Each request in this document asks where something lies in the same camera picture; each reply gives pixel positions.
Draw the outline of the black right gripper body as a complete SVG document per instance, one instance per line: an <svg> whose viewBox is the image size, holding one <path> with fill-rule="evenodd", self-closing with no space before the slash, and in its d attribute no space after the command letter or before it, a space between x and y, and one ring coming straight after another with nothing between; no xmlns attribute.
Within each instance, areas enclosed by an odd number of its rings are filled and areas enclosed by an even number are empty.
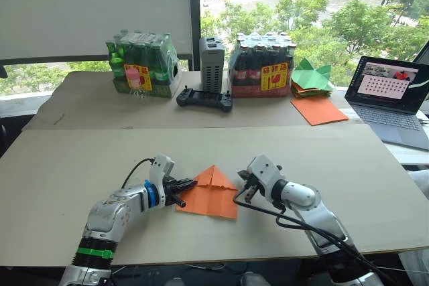
<svg viewBox="0 0 429 286"><path fill-rule="evenodd" d="M259 190L259 186L259 179L254 174L249 174L247 176L247 183L245 184L247 190L246 196L254 196Z"/></svg>

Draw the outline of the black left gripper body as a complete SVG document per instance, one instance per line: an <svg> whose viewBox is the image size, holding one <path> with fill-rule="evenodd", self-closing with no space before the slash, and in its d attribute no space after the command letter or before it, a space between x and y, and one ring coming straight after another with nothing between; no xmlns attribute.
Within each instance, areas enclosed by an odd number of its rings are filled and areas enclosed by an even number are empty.
<svg viewBox="0 0 429 286"><path fill-rule="evenodd" d="M165 194L165 199L169 196L177 196L178 195L178 190L175 190L173 185L175 183L176 179L167 176L163 179L163 188L164 188L164 194Z"/></svg>

